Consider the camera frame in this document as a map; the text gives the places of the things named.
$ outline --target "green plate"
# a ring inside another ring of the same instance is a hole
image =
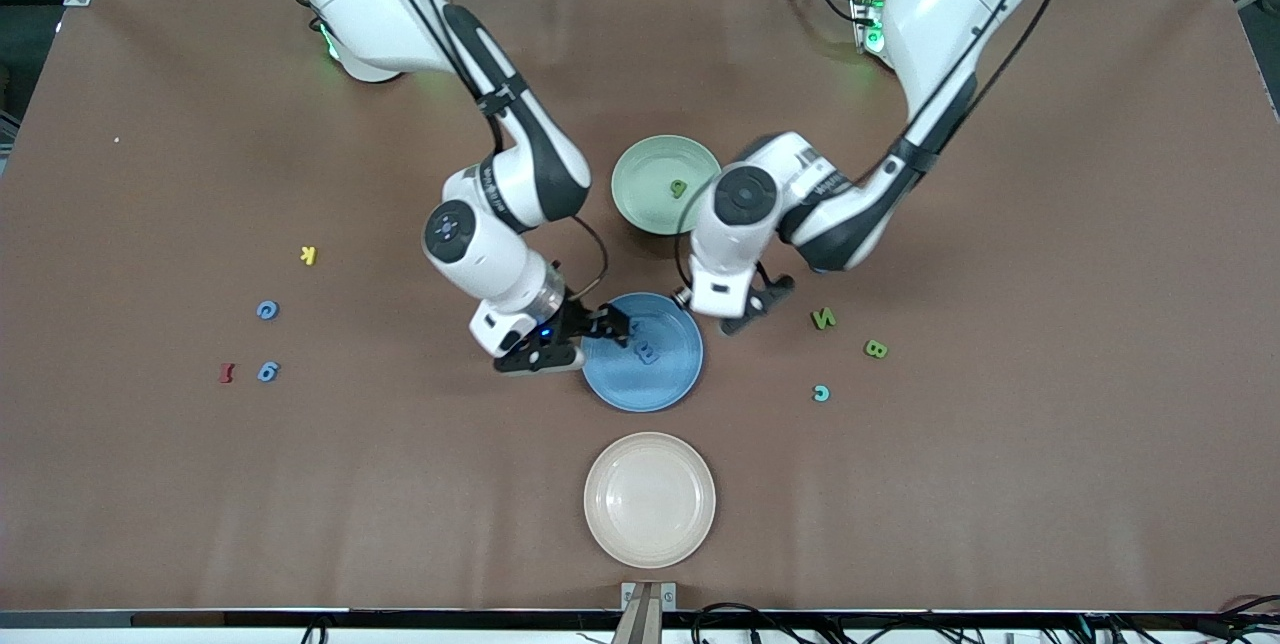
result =
[[[658,134],[632,143],[618,157],[613,204],[627,221],[650,234],[682,234],[698,220],[694,197],[718,174],[716,155],[699,142]],[[684,225],[676,230],[686,209]]]

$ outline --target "white plate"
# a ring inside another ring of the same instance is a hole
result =
[[[591,535],[614,559],[636,568],[669,567],[707,539],[716,481],[690,444],[641,431],[595,457],[582,510]]]

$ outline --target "green light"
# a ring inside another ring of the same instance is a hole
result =
[[[329,28],[324,23],[320,24],[320,35],[323,35],[325,44],[329,44],[329,56],[334,61],[338,61],[338,47],[333,46],[333,38],[329,37]]]

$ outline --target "black circular joint cap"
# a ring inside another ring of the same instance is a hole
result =
[[[426,251],[444,264],[460,261],[476,236],[476,214],[466,202],[449,198],[435,207],[422,229]]]
[[[773,211],[777,201],[772,175],[759,166],[737,166],[716,186],[716,215],[732,227],[755,224]]]

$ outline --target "white robotic arm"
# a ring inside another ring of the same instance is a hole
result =
[[[758,292],[751,280],[772,230],[810,269],[847,270],[863,261],[964,120],[978,56],[1020,1],[855,0],[855,14],[872,20],[855,24],[859,42],[901,79],[906,129],[860,187],[800,134],[751,143],[699,205],[687,306],[723,319],[726,333],[767,312],[771,298],[785,293]]]
[[[422,251],[448,280],[480,300],[472,335],[492,356],[511,357],[495,366],[508,374],[577,369],[584,362],[571,337],[625,341],[625,316],[577,305],[562,275],[520,237],[575,216],[591,175],[480,20],[444,0],[306,1],[353,78],[384,82],[407,70],[453,70],[488,117],[494,152],[444,183]],[[503,147],[498,124],[512,147]],[[530,348],[526,337],[552,321]],[[539,351],[539,343],[550,348]]]

